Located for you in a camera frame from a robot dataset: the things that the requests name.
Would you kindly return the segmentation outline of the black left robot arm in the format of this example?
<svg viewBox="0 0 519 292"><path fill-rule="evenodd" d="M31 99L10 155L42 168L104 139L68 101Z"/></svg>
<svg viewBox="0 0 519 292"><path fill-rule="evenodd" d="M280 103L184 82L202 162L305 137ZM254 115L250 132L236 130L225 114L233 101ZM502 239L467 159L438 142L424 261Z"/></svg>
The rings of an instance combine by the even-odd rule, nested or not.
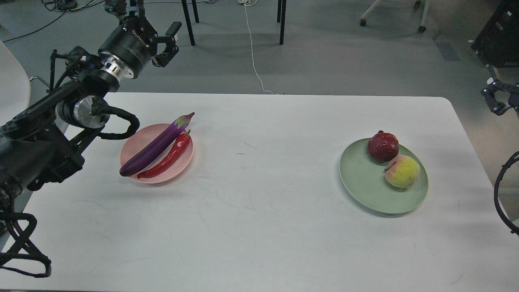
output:
<svg viewBox="0 0 519 292"><path fill-rule="evenodd" d="M1 268L28 277L51 274L51 260L30 240L37 226L32 214L15 211L15 199L45 183L61 183L83 168L82 154L96 138L124 140L137 133L138 118L105 101L123 78L135 79L149 62L166 67L178 53L175 21L158 35L145 17L142 0L106 0L104 9L119 24L93 55L76 46L66 54L57 81L51 70L48 94L1 127L1 232L14 243L1 253Z"/></svg>

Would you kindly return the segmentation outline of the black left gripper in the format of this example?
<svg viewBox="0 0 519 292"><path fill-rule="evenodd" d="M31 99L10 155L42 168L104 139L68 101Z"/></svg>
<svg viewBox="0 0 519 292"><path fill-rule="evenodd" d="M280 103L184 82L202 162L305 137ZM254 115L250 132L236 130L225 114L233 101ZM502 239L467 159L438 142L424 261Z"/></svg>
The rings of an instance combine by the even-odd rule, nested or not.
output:
<svg viewBox="0 0 519 292"><path fill-rule="evenodd" d="M145 15L143 0L105 0L103 9L119 19L122 24L130 19L137 25L138 32L156 35L157 31ZM179 52L176 35L182 23L175 21L165 33L165 36L151 37L151 43L145 42L135 28L123 25L117 26L98 50L102 60L115 56L126 65L126 78L138 78L144 67L152 61L155 67L165 68ZM157 44L165 44L163 52L157 54Z"/></svg>

